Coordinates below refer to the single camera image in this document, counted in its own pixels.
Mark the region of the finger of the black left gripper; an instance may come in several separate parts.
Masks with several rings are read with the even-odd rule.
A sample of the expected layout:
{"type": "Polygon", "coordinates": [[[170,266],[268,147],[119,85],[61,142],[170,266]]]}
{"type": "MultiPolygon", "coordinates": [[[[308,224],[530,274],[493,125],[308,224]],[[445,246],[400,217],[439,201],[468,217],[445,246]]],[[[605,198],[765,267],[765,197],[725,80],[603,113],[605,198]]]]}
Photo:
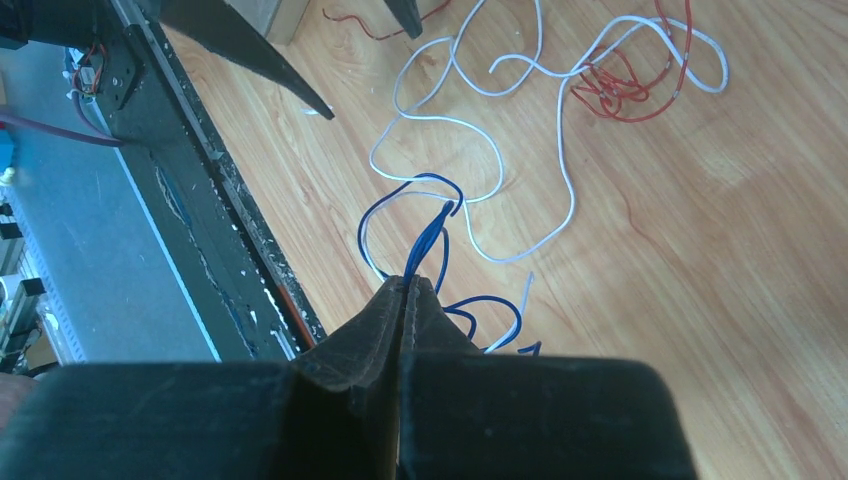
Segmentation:
{"type": "Polygon", "coordinates": [[[385,0],[384,3],[400,25],[402,32],[411,39],[416,39],[422,34],[422,16],[416,0],[385,0]]]}
{"type": "Polygon", "coordinates": [[[270,80],[320,116],[334,113],[295,68],[230,4],[213,0],[155,3],[155,18],[206,50],[270,80]]]}

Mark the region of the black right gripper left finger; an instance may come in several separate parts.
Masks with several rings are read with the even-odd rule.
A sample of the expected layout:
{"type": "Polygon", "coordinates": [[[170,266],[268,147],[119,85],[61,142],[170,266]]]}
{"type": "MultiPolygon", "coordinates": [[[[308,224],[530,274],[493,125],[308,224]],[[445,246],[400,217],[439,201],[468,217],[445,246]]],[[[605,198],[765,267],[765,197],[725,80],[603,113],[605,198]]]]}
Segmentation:
{"type": "Polygon", "coordinates": [[[403,278],[289,362],[81,363],[1,435],[5,479],[391,479],[403,278]]]}

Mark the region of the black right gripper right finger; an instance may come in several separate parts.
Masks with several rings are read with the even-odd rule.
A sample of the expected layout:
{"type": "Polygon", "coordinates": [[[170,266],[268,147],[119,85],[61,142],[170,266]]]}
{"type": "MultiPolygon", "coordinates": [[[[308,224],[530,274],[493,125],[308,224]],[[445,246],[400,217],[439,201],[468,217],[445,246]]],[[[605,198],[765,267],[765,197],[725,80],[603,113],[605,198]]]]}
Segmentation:
{"type": "Polygon", "coordinates": [[[431,282],[407,286],[400,348],[404,479],[694,479],[672,394],[650,365],[485,355],[431,282]]]}

